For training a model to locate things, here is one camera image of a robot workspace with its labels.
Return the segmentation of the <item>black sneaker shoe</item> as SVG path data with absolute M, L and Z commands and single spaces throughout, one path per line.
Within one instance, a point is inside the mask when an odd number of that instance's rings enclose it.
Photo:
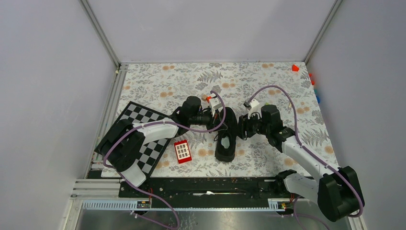
M 215 137 L 215 158 L 222 162 L 231 162 L 235 158 L 238 123 L 232 108 L 226 107 L 226 117 Z

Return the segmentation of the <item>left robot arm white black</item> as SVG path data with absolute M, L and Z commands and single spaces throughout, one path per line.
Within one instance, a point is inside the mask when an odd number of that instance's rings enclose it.
M 139 166 L 141 148 L 161 139 L 172 139 L 192 131 L 192 126 L 205 126 L 204 132 L 220 129 L 226 118 L 226 107 L 222 98 L 211 92 L 209 106 L 201 108 L 201 100 L 189 96 L 168 117 L 158 121 L 133 123 L 127 119 L 119 120 L 111 126 L 95 152 L 103 156 L 103 165 L 112 168 L 130 185 L 130 191 L 137 197 L 148 192 L 145 166 Z

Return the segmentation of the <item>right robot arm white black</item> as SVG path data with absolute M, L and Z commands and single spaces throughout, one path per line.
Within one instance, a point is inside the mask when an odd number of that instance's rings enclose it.
M 255 134 L 265 136 L 271 146 L 295 160 L 311 175 L 307 178 L 294 170 L 279 173 L 279 181 L 274 185 L 278 196 L 300 195 L 317 204 L 332 222 L 362 212 L 365 201 L 355 170 L 328 164 L 312 153 L 300 142 L 297 133 L 283 124 L 276 106 L 264 105 L 257 111 L 251 108 L 248 114 L 239 117 L 238 129 L 242 139 Z

